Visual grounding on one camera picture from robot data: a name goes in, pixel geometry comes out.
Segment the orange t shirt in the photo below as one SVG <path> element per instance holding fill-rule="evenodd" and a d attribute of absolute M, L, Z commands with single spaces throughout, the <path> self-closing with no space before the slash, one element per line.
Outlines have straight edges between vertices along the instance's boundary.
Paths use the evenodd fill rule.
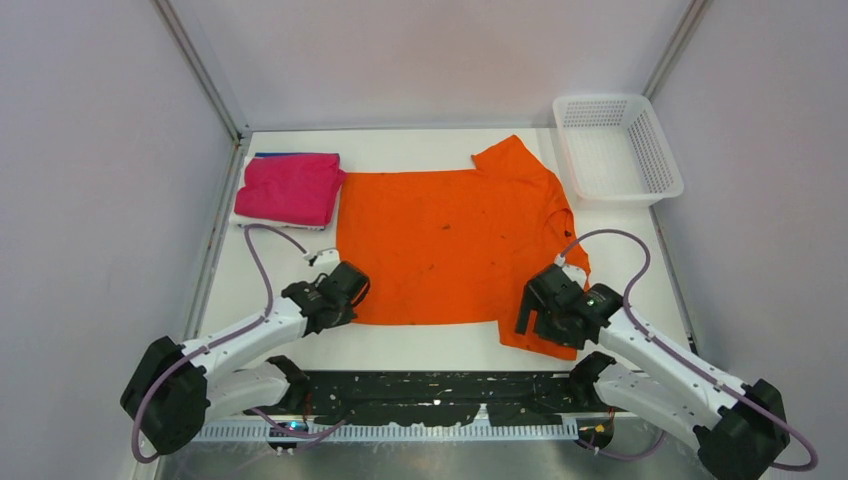
<path fill-rule="evenodd" d="M 525 284 L 559 254 L 588 270 L 558 177 L 517 136 L 465 170 L 351 173 L 336 246 L 370 290 L 361 324 L 495 322 L 501 344 L 571 361 L 574 349 L 515 330 Z"/>

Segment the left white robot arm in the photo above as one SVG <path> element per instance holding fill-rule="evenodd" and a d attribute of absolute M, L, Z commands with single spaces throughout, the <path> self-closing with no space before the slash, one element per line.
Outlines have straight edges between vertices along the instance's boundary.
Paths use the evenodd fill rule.
<path fill-rule="evenodd" d="M 210 422 L 253 408 L 301 412 L 308 376 L 289 358 L 268 356 L 283 344 L 351 323 L 370 288 L 369 278 L 335 261 L 315 280 L 268 294 L 258 313 L 215 334 L 182 344 L 168 336 L 152 342 L 125 387 L 120 405 L 133 420 L 132 438 L 146 439 L 155 455 L 187 445 Z"/>

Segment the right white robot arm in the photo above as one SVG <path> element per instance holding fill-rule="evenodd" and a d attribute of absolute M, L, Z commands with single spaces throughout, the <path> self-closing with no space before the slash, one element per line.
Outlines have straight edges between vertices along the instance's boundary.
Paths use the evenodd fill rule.
<path fill-rule="evenodd" d="M 674 345 L 610 287 L 583 289 L 584 272 L 551 264 L 522 294 L 515 330 L 557 346 L 597 350 L 569 373 L 584 410 L 629 411 L 690 447 L 717 479 L 757 479 L 790 443 L 780 392 L 747 384 Z"/>

